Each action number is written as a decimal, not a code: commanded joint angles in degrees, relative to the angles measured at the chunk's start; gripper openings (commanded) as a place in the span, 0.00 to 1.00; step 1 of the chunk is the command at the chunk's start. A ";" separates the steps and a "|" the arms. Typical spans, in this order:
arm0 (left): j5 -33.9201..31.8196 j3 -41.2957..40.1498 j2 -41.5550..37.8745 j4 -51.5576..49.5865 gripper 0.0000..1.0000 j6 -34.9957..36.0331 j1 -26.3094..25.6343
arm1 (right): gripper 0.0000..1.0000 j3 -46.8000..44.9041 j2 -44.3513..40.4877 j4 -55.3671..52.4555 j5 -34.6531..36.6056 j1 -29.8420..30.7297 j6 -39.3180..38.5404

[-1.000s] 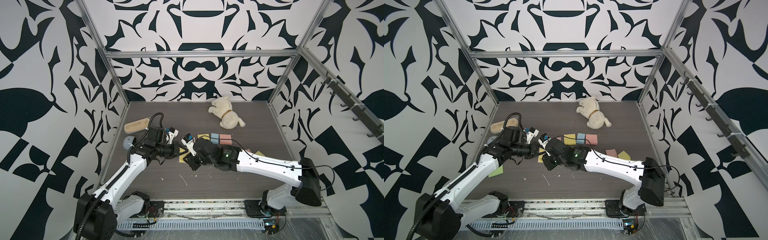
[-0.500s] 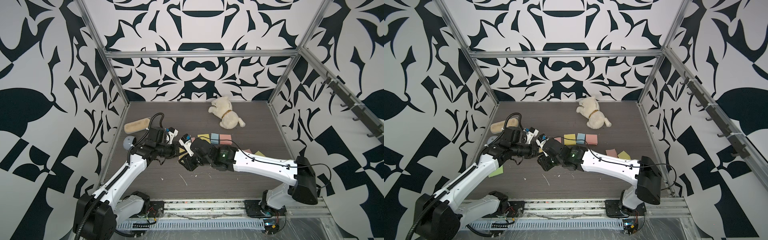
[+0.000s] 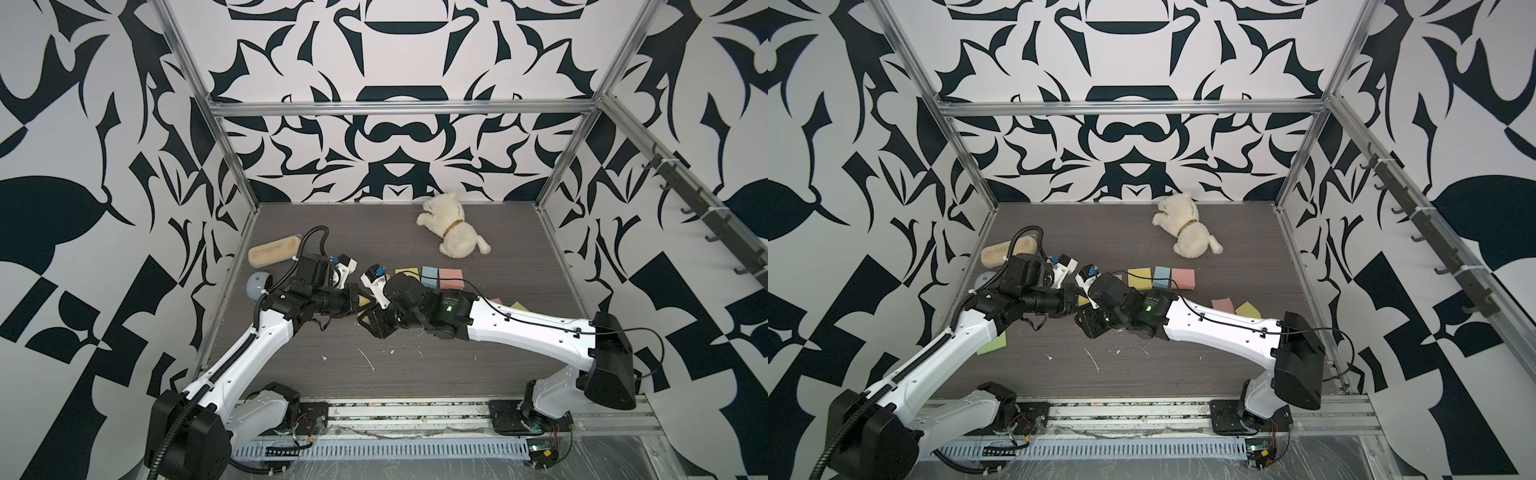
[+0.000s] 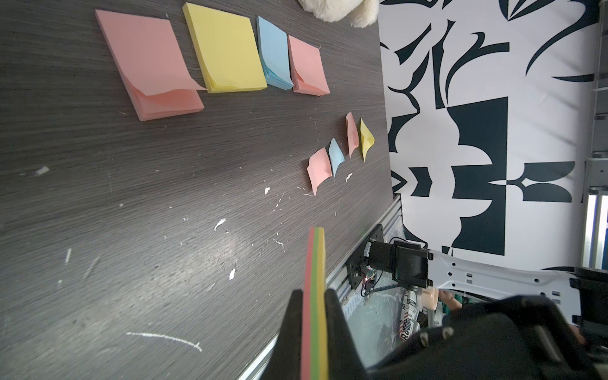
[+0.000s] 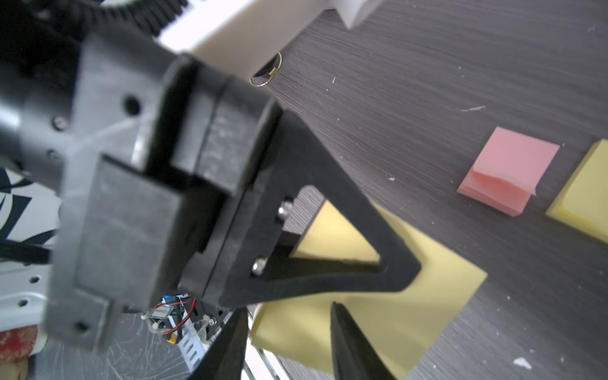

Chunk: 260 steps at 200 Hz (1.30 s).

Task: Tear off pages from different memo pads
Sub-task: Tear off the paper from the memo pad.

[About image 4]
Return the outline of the torn pink memo page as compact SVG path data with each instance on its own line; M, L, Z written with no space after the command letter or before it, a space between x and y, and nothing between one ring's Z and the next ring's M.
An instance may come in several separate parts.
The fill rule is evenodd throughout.
M357 130L354 116L349 112L346 117L347 139L348 139L348 155L352 156L354 150L359 147L359 132Z

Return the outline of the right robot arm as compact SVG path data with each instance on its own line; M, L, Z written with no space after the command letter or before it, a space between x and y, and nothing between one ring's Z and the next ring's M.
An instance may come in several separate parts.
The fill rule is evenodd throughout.
M361 267L391 274L403 288L454 291L474 300L373 366L373 379L607 377L603 270L520 271L375 239L365 243Z

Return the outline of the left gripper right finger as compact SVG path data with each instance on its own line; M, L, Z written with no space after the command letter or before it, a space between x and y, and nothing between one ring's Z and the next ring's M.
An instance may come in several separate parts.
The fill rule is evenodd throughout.
M334 289L325 292L330 379L367 379Z

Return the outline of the blue memo pad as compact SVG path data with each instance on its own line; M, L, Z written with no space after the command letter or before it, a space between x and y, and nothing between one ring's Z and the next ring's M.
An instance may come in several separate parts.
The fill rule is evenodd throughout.
M268 85L282 90L291 90L288 35L261 16L256 18L258 51L264 77Z

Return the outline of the torn blue memo page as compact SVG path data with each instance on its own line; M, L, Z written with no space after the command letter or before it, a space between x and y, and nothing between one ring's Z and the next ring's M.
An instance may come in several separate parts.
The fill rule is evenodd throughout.
M331 163L332 175L335 177L340 164L345 161L342 150L335 138L332 138L329 144L328 155Z

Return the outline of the pink memo pad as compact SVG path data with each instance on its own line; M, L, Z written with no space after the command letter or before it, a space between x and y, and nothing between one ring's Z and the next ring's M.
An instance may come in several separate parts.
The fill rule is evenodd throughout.
M323 96L330 94L320 50L294 36L288 36L293 91Z

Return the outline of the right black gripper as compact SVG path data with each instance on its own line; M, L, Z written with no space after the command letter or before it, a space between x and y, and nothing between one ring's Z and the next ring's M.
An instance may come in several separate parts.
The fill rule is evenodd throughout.
M605 379L557 306L541 296L467 305L372 366L372 379Z

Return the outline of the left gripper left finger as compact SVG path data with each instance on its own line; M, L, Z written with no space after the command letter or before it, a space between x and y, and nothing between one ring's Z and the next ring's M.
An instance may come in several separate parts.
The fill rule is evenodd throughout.
M292 291L275 347L261 379L300 379L302 298L302 290Z

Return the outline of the yellow memo pad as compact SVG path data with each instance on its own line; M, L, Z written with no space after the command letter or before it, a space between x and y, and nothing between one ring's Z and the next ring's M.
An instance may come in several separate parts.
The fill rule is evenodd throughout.
M192 3L185 3L183 12L209 93L267 87L248 17Z

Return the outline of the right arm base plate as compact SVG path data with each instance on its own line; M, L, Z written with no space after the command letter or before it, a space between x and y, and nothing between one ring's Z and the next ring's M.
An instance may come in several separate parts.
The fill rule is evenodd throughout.
M383 225L377 224L371 232L355 248L351 256L347 259L345 267L347 269L348 284L354 291L364 280L368 271L367 257L365 256L366 247L372 241L384 242Z

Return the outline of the torn yellow memo page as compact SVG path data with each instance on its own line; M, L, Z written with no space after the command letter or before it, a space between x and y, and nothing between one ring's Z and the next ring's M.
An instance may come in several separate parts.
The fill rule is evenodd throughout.
M365 162L365 161L367 161L367 154L368 154L369 150L375 144L375 136L373 136L370 129L365 124L363 118L361 118L359 121L359 135L360 135L360 147L362 150L363 160Z

